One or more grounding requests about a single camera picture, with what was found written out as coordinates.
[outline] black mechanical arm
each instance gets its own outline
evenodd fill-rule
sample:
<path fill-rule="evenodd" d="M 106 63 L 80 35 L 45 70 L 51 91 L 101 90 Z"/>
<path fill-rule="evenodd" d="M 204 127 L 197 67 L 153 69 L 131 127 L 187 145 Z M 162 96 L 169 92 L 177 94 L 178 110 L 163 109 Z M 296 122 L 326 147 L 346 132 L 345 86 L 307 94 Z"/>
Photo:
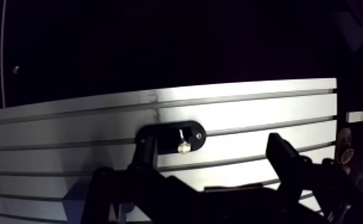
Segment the black mechanical arm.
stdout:
<path fill-rule="evenodd" d="M 363 196 L 334 160 L 313 164 L 278 134 L 266 156 L 280 178 L 278 190 L 253 184 L 197 192 L 157 171 L 158 154 L 200 149 L 205 130 L 197 122 L 146 126 L 136 137 L 127 170 L 94 172 L 82 224 L 108 223 L 109 207 L 134 203 L 154 224 L 169 223 L 363 223 Z M 311 190 L 324 216 L 298 203 Z"/>

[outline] white slatwall panel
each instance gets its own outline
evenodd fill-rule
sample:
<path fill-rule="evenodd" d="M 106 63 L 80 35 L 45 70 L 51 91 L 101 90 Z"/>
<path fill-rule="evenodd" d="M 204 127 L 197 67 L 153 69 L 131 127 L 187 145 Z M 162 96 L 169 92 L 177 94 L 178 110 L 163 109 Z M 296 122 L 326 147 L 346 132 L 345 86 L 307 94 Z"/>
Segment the white slatwall panel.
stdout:
<path fill-rule="evenodd" d="M 334 141 L 336 121 L 319 122 L 257 132 L 208 137 L 198 151 L 185 155 L 169 154 L 158 158 L 158 167 L 232 160 L 264 155 L 269 133 L 277 132 L 295 148 Z M 125 169 L 131 162 L 134 144 L 0 152 L 0 171 L 77 172 L 102 166 Z"/>
<path fill-rule="evenodd" d="M 158 158 L 159 169 L 176 170 L 162 172 L 164 176 L 177 176 L 197 190 L 276 179 L 269 162 L 257 159 L 263 157 L 271 132 L 304 150 L 302 154 L 314 162 L 333 158 L 334 147 L 328 145 L 336 135 L 336 121 L 331 120 L 337 113 L 336 94 L 330 93 L 334 88 L 335 79 L 231 83 L 0 110 L 0 172 L 7 173 L 0 173 L 0 214 L 15 216 L 0 217 L 0 223 L 65 222 L 60 198 L 77 181 L 89 178 L 66 172 L 126 168 L 134 152 L 133 138 L 147 124 L 196 120 L 211 134 L 197 152 Z M 95 146 L 97 141 L 112 142 Z M 210 165 L 213 162 L 223 165 Z M 188 169 L 191 165 L 203 168 Z M 301 202 L 319 210 L 313 197 Z M 136 209 L 128 220 L 147 217 Z"/>
<path fill-rule="evenodd" d="M 337 87 L 336 79 L 301 79 L 263 82 L 227 83 L 204 86 L 156 89 L 125 92 L 94 97 L 65 99 L 54 102 L 24 105 L 0 110 L 0 120 L 19 117 L 44 116 L 75 111 L 141 105 L 156 102 L 182 101 L 192 99 L 212 99 L 243 95 L 328 90 Z"/>
<path fill-rule="evenodd" d="M 333 116 L 336 94 L 224 102 L 0 125 L 0 147 L 134 138 L 144 125 L 196 120 L 206 131 Z"/>

